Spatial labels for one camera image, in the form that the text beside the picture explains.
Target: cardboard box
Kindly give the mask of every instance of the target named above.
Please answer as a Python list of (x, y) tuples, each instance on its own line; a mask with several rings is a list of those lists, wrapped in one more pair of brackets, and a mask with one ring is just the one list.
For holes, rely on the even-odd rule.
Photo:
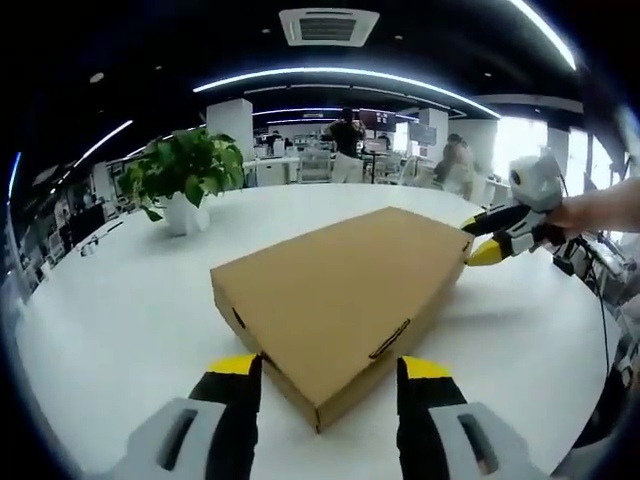
[(471, 243), (458, 229), (385, 208), (213, 269), (215, 303), (320, 432), (422, 338)]

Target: ceiling air conditioner vent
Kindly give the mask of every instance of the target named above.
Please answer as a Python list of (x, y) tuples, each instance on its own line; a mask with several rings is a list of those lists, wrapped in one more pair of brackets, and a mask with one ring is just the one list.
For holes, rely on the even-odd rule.
[(380, 14), (345, 8), (299, 8), (280, 12), (284, 35), (291, 46), (362, 47)]

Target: potted plant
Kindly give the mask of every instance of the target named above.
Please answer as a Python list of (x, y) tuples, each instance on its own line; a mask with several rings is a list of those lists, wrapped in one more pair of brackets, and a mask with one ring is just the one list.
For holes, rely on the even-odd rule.
[(149, 220), (161, 220), (163, 211), (175, 235), (206, 229), (209, 214), (200, 209), (204, 196), (217, 196), (243, 182), (242, 153), (235, 140), (209, 135), (205, 128), (152, 140), (118, 180), (123, 194)]

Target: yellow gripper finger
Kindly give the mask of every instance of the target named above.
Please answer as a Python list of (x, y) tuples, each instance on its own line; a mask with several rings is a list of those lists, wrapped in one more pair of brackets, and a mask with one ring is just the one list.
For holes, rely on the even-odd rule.
[(482, 267), (486, 265), (495, 265), (504, 260), (500, 244), (494, 239), (487, 240), (478, 249), (473, 252), (466, 261), (470, 267)]
[(474, 223), (476, 223), (476, 217), (471, 217), (465, 220), (465, 222), (460, 225), (460, 229), (464, 230), (466, 227), (468, 227), (469, 225), (473, 225)]

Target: white round table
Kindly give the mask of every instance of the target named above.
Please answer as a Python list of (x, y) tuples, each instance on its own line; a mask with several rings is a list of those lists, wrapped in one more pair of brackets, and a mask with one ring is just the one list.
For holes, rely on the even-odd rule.
[[(135, 213), (94, 255), (69, 254), (29, 301), (17, 340), (42, 410), (71, 455), (89, 471), (111, 467), (129, 433), (188, 395), (210, 362), (245, 352), (214, 306), (212, 267), (388, 205), (454, 226), (478, 212), (449, 193), (410, 187), (256, 188), (209, 199), (212, 225), (203, 234), (169, 238), (163, 224)], [(539, 249), (465, 270), (412, 354), (448, 365), (467, 399), (510, 424), (550, 473), (602, 391), (601, 322), (595, 296)], [(609, 316), (607, 325), (613, 353), (619, 330)], [(401, 478), (395, 395), (389, 374), (316, 435), (265, 377), (252, 478)]]

